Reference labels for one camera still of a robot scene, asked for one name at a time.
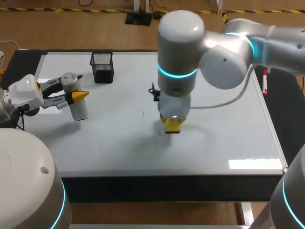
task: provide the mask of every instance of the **floor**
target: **floor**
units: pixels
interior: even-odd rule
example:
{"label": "floor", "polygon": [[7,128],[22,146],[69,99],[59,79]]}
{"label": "floor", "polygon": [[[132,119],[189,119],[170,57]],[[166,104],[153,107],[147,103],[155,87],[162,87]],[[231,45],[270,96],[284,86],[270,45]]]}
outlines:
{"label": "floor", "polygon": [[[153,10],[214,10],[210,0],[151,0],[151,3]],[[0,7],[79,8],[77,0],[11,0],[0,3]],[[132,10],[133,6],[132,0],[94,0],[91,6],[84,8]],[[223,9],[305,9],[305,1],[224,0]],[[207,30],[221,31],[224,27],[220,15],[200,16]],[[123,13],[1,11],[0,40],[15,40],[24,49],[157,49],[159,21],[152,20],[149,27],[125,25],[125,17]],[[232,13],[228,16],[229,20],[238,17],[279,26],[304,27],[305,21],[305,14],[301,13]],[[9,63],[15,49],[14,43],[0,43],[0,51],[6,55],[3,68]],[[102,203],[71,206],[73,223],[236,225],[240,222],[234,203]],[[253,203],[252,206],[257,216],[265,203]]]}

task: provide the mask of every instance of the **black mesh pen holder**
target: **black mesh pen holder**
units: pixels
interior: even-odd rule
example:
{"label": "black mesh pen holder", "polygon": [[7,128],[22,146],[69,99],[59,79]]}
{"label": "black mesh pen holder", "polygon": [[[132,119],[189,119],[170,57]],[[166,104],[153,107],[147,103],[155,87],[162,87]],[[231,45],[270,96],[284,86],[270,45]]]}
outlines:
{"label": "black mesh pen holder", "polygon": [[92,66],[94,81],[96,83],[113,82],[112,52],[93,52],[90,65]]}

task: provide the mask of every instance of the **white cable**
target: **white cable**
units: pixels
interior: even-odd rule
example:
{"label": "white cable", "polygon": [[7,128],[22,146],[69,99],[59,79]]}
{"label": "white cable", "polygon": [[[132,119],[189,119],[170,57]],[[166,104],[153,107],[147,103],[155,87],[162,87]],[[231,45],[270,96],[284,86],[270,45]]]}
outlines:
{"label": "white cable", "polygon": [[[18,49],[21,49],[20,46],[19,46],[19,45],[17,44],[17,42],[15,42],[15,41],[11,41],[11,40],[8,40],[8,41],[0,41],[0,43],[5,43],[5,42],[13,42],[13,43],[15,43],[15,45],[18,47]],[[3,66],[3,62],[2,62],[2,61],[4,61],[4,58],[5,58],[5,55],[4,55],[4,53],[3,53],[3,59],[0,61],[0,63],[1,63],[0,70],[1,70],[1,68],[2,68],[2,66]]]}
{"label": "white cable", "polygon": [[4,43],[4,42],[13,42],[19,49],[21,49],[20,46],[15,41],[0,41],[0,43]]}
{"label": "white cable", "polygon": [[239,100],[239,99],[243,96],[244,92],[246,91],[246,88],[247,88],[247,86],[248,86],[248,84],[249,84],[250,77],[251,77],[251,74],[252,74],[252,72],[253,72],[253,69],[254,69],[253,65],[250,65],[250,69],[249,69],[249,71],[248,71],[248,73],[247,73],[246,82],[244,83],[244,87],[243,87],[243,89],[241,90],[241,92],[240,92],[234,99],[232,99],[232,100],[230,100],[230,101],[228,101],[228,102],[222,103],[222,104],[218,104],[218,105],[211,105],[211,106],[191,106],[191,109],[212,109],[212,108],[227,106],[227,105],[232,104],[232,103],[234,103],[235,101]]}

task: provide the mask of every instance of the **red marker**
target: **red marker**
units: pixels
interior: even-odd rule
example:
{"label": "red marker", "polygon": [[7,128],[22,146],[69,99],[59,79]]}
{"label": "red marker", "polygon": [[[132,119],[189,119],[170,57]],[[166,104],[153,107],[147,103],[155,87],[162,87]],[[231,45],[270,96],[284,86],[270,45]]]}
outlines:
{"label": "red marker", "polygon": [[263,97],[267,96],[267,69],[263,71],[263,86],[262,86]]}

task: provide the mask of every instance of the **whiteboard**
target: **whiteboard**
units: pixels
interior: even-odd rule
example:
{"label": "whiteboard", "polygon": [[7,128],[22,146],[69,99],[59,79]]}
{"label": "whiteboard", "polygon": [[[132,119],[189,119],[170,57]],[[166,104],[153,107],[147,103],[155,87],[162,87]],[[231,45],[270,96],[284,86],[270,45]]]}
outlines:
{"label": "whiteboard", "polygon": [[[285,158],[255,73],[237,102],[191,110],[181,132],[164,134],[157,103],[157,53],[115,52],[114,81],[96,84],[91,53],[49,53],[36,72],[39,82],[66,72],[83,74],[88,119],[75,122],[68,107],[26,117],[26,130],[50,149],[62,177],[282,174]],[[210,86],[198,71],[192,105],[236,97]]]}

